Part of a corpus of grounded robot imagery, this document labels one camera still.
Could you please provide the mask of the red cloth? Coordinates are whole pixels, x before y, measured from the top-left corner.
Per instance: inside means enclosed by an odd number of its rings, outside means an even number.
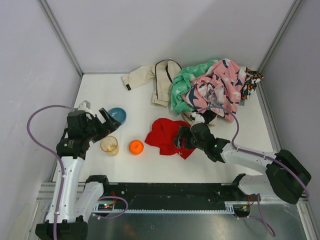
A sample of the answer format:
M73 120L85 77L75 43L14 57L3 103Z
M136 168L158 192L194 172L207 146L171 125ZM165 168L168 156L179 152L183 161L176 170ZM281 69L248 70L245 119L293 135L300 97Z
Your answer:
M185 121L173 121L168 118L158 118L151 126L151 132L148 133L145 143L159 148L159 154L164 156L172 156L178 154L186 160L193 152L194 148L177 148L174 139L178 135L180 127L190 127L191 125Z

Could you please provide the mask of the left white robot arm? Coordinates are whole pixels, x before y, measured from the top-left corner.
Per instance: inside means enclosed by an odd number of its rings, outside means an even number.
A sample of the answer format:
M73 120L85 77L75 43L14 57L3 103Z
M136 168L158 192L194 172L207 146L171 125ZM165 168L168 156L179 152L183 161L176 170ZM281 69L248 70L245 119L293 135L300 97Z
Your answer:
M85 240L88 219L99 198L108 193L105 175L91 175L77 198L80 173L90 143L96 143L117 130L121 123L104 109L101 122L88 107L78 107L67 115L67 127L52 153L58 160L58 173L50 209L43 223L37 224L41 240Z

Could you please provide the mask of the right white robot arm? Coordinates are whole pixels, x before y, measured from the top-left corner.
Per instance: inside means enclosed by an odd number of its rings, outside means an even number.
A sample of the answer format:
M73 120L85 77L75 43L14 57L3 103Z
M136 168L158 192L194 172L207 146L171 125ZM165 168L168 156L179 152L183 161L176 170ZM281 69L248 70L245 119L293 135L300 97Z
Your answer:
M204 123L181 126L173 143L178 149L199 149L213 162L236 164L258 172L239 179L238 188L246 195L275 195L295 205L312 178L290 151L263 152L236 146L230 140L216 138Z

